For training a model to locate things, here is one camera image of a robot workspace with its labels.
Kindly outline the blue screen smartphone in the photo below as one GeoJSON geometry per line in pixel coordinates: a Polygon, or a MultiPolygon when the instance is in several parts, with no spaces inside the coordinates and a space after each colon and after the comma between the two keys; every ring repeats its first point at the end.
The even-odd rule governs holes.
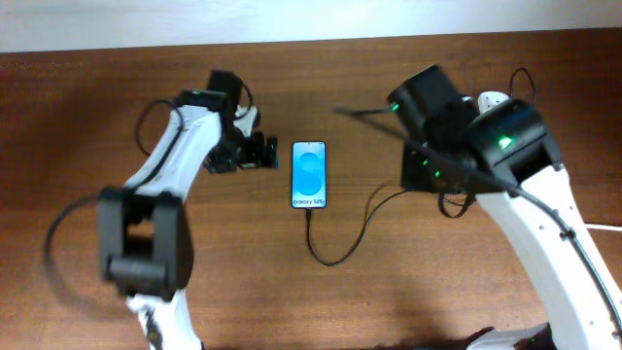
{"type": "Polygon", "coordinates": [[[324,141],[294,142],[292,149],[292,208],[325,208],[328,203],[327,186],[326,143],[324,141]]]}

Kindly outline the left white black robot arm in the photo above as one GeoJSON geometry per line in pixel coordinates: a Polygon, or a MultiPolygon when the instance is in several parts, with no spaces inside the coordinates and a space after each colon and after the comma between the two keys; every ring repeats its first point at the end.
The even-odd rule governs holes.
{"type": "Polygon", "coordinates": [[[152,349],[201,349],[188,307],[194,250],[185,202],[202,169],[211,174],[278,166],[275,137],[258,130],[251,92],[215,70],[204,89],[185,89],[146,162],[121,188],[98,196],[100,272],[116,285],[152,349]]]}

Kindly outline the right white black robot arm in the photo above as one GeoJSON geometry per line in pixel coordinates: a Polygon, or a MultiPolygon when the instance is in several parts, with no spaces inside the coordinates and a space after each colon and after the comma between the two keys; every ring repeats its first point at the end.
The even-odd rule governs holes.
{"type": "Polygon", "coordinates": [[[473,101],[440,67],[388,97],[407,135],[402,186],[462,194],[501,228],[546,310],[545,323],[488,329],[470,349],[617,349],[621,291],[575,203],[548,126],[530,103],[473,101]]]}

